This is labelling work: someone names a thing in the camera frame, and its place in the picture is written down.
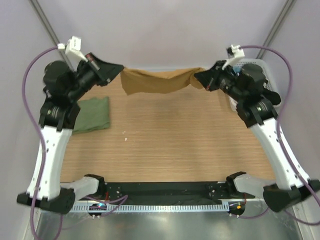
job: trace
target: gray floor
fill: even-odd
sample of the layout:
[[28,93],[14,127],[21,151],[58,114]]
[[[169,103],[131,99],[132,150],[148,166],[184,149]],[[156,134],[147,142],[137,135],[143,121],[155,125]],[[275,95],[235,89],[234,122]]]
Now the gray floor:
[[[257,215],[265,207],[248,201],[244,216]],[[63,227],[74,227],[63,230],[59,240],[302,240],[296,222],[272,211],[254,220],[236,219],[226,212],[119,213],[83,221],[86,218],[87,213],[67,214]],[[53,239],[58,219],[42,213],[37,230],[42,239]]]

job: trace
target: green cloth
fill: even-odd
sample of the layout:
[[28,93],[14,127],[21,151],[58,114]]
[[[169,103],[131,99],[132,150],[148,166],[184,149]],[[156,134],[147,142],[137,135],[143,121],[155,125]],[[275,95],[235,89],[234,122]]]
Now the green cloth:
[[109,97],[78,101],[81,110],[75,120],[72,134],[88,133],[110,127]]

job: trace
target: gray wall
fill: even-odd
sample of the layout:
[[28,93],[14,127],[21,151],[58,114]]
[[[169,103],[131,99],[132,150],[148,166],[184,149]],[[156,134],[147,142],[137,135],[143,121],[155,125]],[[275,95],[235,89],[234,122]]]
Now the gray wall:
[[[320,179],[320,1],[297,1],[271,47],[282,52],[293,68],[292,97],[282,122],[300,164],[311,178]],[[277,57],[268,53],[264,60],[276,77],[280,93],[288,86],[288,71]],[[311,199],[304,204],[309,221],[320,219],[320,209]],[[320,227],[311,228],[320,233]]]
[[262,44],[285,2],[39,0],[59,39],[79,36],[83,52],[144,69],[211,67],[230,44]]
[[[0,22],[0,238],[21,240],[30,208],[17,205],[16,198],[29,185],[39,144],[23,107],[21,83],[29,62],[53,45],[26,0],[3,2]],[[28,78],[27,99],[37,118],[44,100],[44,67],[58,58],[55,52],[45,56],[35,64]]]

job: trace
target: brown cloth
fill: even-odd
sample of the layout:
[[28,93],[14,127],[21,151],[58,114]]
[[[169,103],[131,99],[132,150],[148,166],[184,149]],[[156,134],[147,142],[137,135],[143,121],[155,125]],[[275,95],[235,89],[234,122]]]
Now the brown cloth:
[[168,94],[185,88],[189,84],[197,89],[203,86],[194,77],[204,68],[186,68],[174,71],[151,72],[141,69],[124,68],[121,72],[122,88],[127,95],[135,93]]

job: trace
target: wooden tabletop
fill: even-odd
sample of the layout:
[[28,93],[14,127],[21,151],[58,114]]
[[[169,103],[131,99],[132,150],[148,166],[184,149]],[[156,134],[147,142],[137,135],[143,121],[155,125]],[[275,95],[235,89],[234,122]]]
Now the wooden tabletop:
[[220,90],[188,86],[168,94],[127,96],[115,79],[83,99],[105,96],[111,127],[71,137],[62,183],[85,174],[106,182],[224,181],[239,171],[274,179],[260,143]]

